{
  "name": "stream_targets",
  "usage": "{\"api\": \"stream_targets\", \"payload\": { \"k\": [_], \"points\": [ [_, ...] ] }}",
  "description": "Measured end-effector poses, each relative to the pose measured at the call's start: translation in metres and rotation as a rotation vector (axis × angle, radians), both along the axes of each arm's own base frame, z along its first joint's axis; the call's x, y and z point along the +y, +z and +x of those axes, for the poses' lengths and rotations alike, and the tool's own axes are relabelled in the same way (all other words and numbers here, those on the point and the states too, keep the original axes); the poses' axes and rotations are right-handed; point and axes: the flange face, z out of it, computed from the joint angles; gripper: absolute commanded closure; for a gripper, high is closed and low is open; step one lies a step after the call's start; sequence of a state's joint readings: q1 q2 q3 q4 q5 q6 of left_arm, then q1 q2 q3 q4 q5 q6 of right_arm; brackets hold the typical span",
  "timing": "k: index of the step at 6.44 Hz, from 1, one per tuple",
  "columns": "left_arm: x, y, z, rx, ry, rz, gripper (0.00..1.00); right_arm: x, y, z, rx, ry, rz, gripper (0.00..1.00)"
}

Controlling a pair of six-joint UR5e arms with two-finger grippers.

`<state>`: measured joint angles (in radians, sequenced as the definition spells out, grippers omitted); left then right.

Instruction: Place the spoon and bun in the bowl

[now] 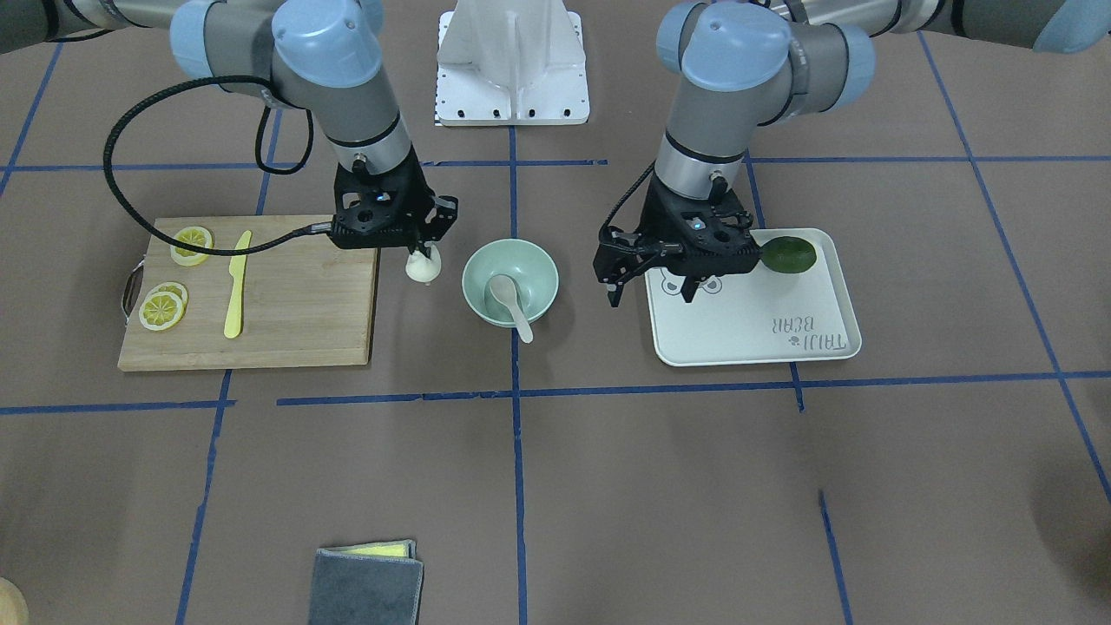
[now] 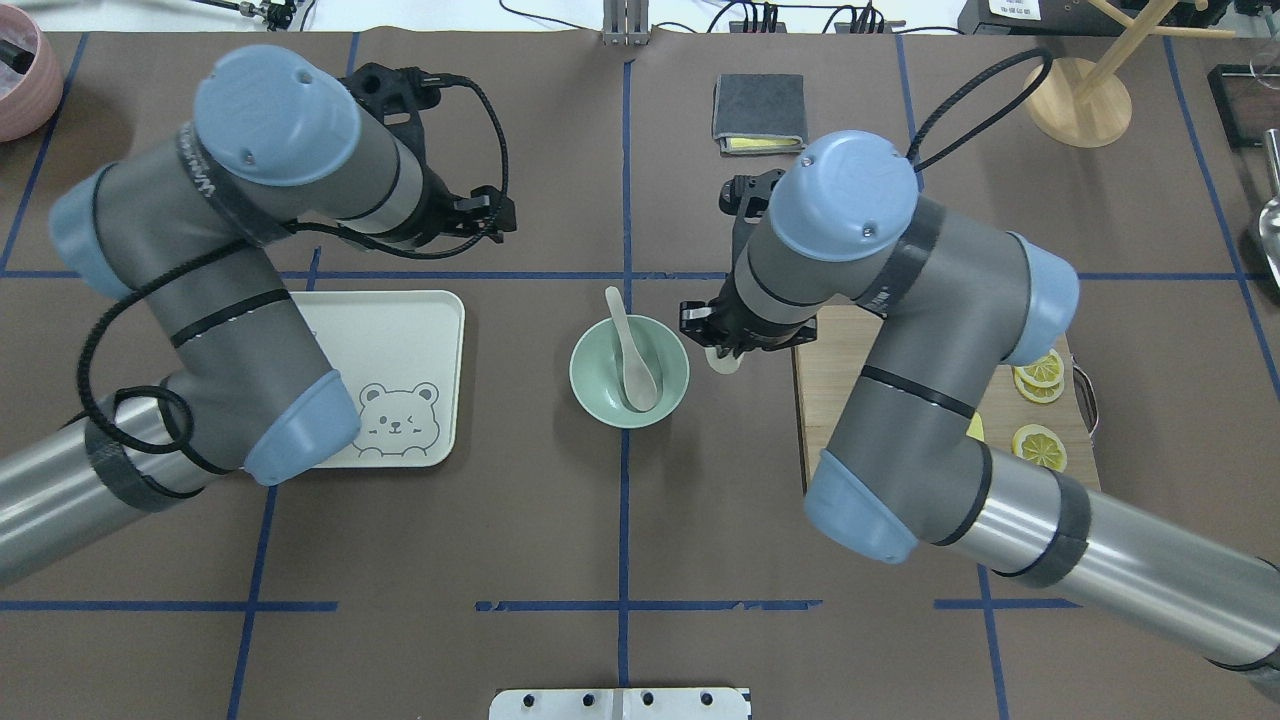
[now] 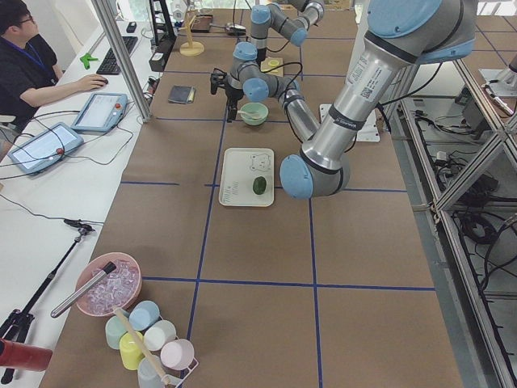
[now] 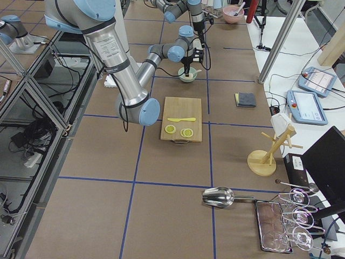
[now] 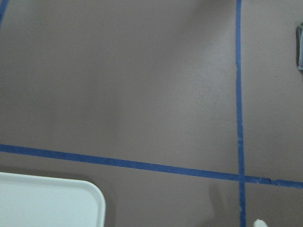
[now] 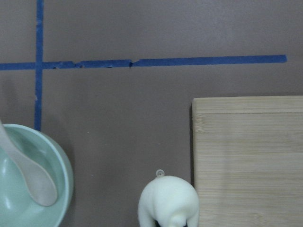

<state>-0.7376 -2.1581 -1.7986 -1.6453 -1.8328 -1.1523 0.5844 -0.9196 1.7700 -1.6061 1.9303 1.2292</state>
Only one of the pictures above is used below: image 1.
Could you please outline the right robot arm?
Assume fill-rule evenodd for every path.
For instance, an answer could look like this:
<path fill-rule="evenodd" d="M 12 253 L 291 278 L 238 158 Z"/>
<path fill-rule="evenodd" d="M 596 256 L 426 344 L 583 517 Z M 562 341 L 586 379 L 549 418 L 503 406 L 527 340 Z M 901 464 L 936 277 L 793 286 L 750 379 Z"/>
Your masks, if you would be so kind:
<path fill-rule="evenodd" d="M 214 85 L 301 109 L 338 158 L 336 214 L 291 236 L 326 234 L 342 249 L 404 246 L 409 261 L 439 260 L 437 242 L 459 202 L 426 181 L 396 100 L 378 33 L 378 1 L 4 1 L 3 52 L 89 31 L 164 29 L 187 81 L 148 95 L 108 134 L 102 169 L 116 201 L 167 244 L 116 183 L 116 143 L 140 112 L 170 95 Z"/>

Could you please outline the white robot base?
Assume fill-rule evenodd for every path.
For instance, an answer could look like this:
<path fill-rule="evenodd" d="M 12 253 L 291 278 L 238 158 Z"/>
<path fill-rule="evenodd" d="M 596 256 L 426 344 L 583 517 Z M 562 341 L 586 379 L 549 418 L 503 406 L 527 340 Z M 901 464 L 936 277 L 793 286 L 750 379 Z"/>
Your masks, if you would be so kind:
<path fill-rule="evenodd" d="M 583 24 L 562 1 L 457 1 L 439 17 L 439 127 L 558 127 L 590 114 Z"/>

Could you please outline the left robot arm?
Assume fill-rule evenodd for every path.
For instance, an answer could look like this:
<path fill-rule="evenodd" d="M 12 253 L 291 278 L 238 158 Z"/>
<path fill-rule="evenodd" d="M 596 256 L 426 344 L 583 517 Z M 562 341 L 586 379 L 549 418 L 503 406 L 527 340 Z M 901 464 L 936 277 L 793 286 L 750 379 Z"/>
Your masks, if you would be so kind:
<path fill-rule="evenodd" d="M 1048 53 L 1078 53 L 1108 36 L 1107 1 L 718 1 L 682 3 L 655 33 L 680 78 L 638 226 L 607 219 L 595 279 L 612 308 L 625 284 L 662 266 L 694 300 L 711 278 L 757 266 L 804 273 L 813 245 L 760 244 L 733 181 L 758 128 L 855 102 L 875 72 L 875 36 L 928 30 Z"/>

